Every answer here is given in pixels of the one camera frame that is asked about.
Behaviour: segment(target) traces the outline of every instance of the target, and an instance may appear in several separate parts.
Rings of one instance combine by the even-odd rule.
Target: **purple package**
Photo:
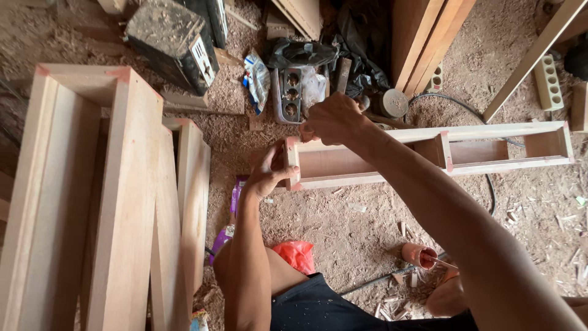
[[[235,234],[235,223],[237,222],[237,205],[239,202],[239,197],[241,196],[241,190],[243,186],[245,186],[245,182],[247,182],[248,175],[241,175],[237,176],[237,181],[235,183],[235,187],[233,188],[233,194],[230,198],[230,210],[229,210],[229,225],[225,226],[216,236],[215,242],[212,245],[212,251],[217,252],[229,239],[233,237]],[[215,260],[215,257],[210,255],[208,258],[208,263],[212,265],[212,262]]]

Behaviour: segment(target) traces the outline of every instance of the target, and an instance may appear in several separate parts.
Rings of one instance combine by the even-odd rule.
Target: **hand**
[[[275,142],[265,155],[258,159],[243,188],[245,194],[252,194],[258,201],[261,201],[273,191],[279,181],[292,178],[300,172],[298,166],[284,168],[283,162],[279,162],[278,158],[283,153],[283,145],[283,140]]]
[[[366,119],[358,103],[341,92],[335,92],[309,109],[308,121],[299,127],[302,141],[321,139],[325,145],[343,144]]]

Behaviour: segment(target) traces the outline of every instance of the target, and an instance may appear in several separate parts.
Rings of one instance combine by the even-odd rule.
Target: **black box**
[[[128,41],[172,84],[203,96],[219,64],[204,19],[173,0],[149,0],[126,27]]]

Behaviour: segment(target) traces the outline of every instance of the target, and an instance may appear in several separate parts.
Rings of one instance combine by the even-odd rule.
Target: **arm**
[[[335,93],[316,104],[308,128],[325,144],[347,146],[392,185],[459,266],[480,330],[586,330],[514,237],[449,176],[363,116],[352,99]]]
[[[268,255],[259,225],[259,203],[277,183],[294,176],[298,167],[272,171],[272,162],[282,152],[283,140],[274,144],[251,171],[239,198],[237,226],[229,255],[231,277],[225,295],[227,330],[269,330],[271,312],[271,276]]]

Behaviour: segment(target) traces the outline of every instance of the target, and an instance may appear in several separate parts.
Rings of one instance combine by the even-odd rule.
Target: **red plastic bag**
[[[314,245],[306,241],[288,241],[272,248],[284,261],[305,275],[315,273],[315,261],[310,251]]]

